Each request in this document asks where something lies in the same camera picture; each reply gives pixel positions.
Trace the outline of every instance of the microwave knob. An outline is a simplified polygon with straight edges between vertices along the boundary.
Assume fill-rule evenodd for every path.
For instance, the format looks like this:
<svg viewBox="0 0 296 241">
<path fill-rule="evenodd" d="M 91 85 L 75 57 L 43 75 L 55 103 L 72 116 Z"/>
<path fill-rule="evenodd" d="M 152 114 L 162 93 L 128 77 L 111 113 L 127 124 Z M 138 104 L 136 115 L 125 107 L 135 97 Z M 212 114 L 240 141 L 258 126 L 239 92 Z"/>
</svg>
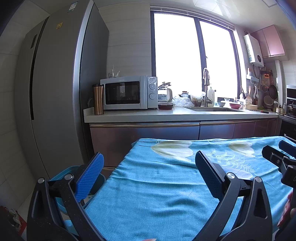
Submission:
<svg viewBox="0 0 296 241">
<path fill-rule="evenodd" d="M 150 84 L 150 85 L 149 85 L 149 89 L 150 89 L 150 90 L 154 90 L 155 87 L 156 87 L 155 84 Z"/>
<path fill-rule="evenodd" d="M 149 98 L 152 99 L 152 100 L 154 100 L 155 97 L 156 97 L 156 94 L 154 94 L 154 93 L 151 93 L 151 94 L 149 95 Z"/>
</svg>

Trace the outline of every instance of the window frame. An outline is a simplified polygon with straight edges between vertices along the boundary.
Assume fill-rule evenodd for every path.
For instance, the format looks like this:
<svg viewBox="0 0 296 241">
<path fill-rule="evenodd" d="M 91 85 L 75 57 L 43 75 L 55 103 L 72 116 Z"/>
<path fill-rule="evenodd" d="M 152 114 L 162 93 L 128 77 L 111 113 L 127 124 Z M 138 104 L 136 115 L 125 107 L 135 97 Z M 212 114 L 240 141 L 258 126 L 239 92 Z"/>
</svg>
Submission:
<svg viewBox="0 0 296 241">
<path fill-rule="evenodd" d="M 234 38 L 234 31 L 232 29 L 226 28 L 222 25 L 219 25 L 217 23 L 210 22 L 208 20 L 198 18 L 195 16 L 191 15 L 186 15 L 186 14 L 181 14 L 181 13 L 175 13 L 175 12 L 165 12 L 165 11 L 155 11 L 151 10 L 150 11 L 150 22 L 151 22 L 151 67 L 152 67 L 152 76 L 156 76 L 156 52 L 155 52 L 155 25 L 154 25 L 154 14 L 155 13 L 161 13 L 161 14 L 170 14 L 170 15 L 180 15 L 180 16 L 185 16 L 185 17 L 190 17 L 194 19 L 195 22 L 195 27 L 196 27 L 196 32 L 197 32 L 197 38 L 198 38 L 198 44 L 200 48 L 200 62 L 201 62 L 201 73 L 203 75 L 203 70 L 204 68 L 207 67 L 207 59 L 206 59 L 206 54 L 205 54 L 205 45 L 204 45 L 204 40 L 202 36 L 202 30 L 200 26 L 200 22 L 206 22 L 209 24 L 213 24 L 217 27 L 223 28 L 227 30 L 230 34 L 230 38 L 232 41 L 232 46 L 233 46 L 233 51 L 234 51 L 234 58 L 235 58 L 235 63 L 236 63 L 236 68 L 237 68 L 237 98 L 239 99 L 239 95 L 241 93 L 241 71 L 240 71 L 240 62 L 239 62 L 239 54 L 237 50 L 237 45 L 235 42 Z M 204 80 L 202 79 L 202 91 L 205 91 L 205 86 L 204 86 Z"/>
</svg>

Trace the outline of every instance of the pink cabinet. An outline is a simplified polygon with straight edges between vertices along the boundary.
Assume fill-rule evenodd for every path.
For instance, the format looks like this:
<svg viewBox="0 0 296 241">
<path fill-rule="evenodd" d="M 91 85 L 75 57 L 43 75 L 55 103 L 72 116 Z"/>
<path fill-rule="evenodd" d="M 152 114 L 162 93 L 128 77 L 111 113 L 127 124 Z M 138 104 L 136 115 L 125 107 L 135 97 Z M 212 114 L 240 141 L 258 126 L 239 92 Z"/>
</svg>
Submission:
<svg viewBox="0 0 296 241">
<path fill-rule="evenodd" d="M 274 25 L 251 34 L 259 41 L 263 58 L 285 55 L 281 39 Z"/>
</svg>

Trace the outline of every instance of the metal screw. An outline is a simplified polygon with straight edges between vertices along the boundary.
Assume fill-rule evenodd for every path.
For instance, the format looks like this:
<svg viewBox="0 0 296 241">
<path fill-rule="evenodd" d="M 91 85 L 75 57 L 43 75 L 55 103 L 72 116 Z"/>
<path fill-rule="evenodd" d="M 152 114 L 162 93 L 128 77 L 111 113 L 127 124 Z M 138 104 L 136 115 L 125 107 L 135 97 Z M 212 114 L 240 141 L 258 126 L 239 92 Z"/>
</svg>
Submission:
<svg viewBox="0 0 296 241">
<path fill-rule="evenodd" d="M 229 173 L 227 173 L 227 177 L 230 179 L 234 179 L 235 175 L 233 173 L 229 172 Z"/>
<path fill-rule="evenodd" d="M 260 183 L 262 182 L 262 179 L 260 177 L 255 177 L 255 181 Z"/>
<path fill-rule="evenodd" d="M 72 177 L 73 177 L 72 174 L 67 174 L 67 175 L 64 176 L 64 178 L 65 178 L 66 180 L 70 180 L 70 179 L 72 179 Z"/>
<path fill-rule="evenodd" d="M 43 183 L 43 182 L 44 182 L 44 178 L 41 177 L 38 179 L 38 183 Z"/>
</svg>

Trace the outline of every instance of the gray refrigerator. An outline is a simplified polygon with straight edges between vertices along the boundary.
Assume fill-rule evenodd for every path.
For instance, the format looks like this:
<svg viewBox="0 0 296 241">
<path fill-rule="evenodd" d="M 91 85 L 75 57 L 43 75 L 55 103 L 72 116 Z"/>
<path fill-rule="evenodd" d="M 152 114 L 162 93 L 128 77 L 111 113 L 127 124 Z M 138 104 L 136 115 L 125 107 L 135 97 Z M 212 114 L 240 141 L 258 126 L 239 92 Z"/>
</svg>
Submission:
<svg viewBox="0 0 296 241">
<path fill-rule="evenodd" d="M 35 178 L 54 177 L 94 154 L 83 109 L 106 78 L 109 30 L 92 0 L 79 0 L 25 37 L 15 79 L 17 131 Z"/>
</svg>

